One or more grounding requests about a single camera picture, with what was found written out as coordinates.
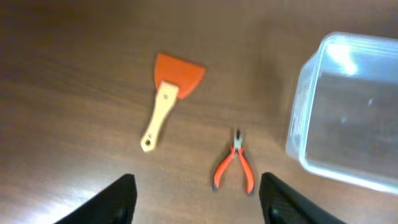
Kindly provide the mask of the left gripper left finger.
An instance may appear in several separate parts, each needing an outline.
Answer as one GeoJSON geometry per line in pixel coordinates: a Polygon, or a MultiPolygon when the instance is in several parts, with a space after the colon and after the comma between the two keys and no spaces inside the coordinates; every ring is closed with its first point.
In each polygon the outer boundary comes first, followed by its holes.
{"type": "Polygon", "coordinates": [[[131,224],[136,201],[135,177],[124,174],[55,224],[131,224]]]}

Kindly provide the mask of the clear plastic container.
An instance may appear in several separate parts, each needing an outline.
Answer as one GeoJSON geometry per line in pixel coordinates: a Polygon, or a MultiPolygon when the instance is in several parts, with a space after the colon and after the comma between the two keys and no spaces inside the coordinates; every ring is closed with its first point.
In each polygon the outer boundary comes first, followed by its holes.
{"type": "Polygon", "coordinates": [[[303,65],[286,153],[309,173],[397,193],[397,41],[334,32],[303,65]]]}

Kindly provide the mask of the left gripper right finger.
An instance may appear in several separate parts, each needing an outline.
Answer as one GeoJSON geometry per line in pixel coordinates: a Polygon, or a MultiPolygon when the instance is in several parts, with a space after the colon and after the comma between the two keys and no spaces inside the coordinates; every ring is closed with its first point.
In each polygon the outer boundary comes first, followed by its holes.
{"type": "Polygon", "coordinates": [[[261,176],[259,199],[269,224],[345,224],[271,172],[261,176]]]}

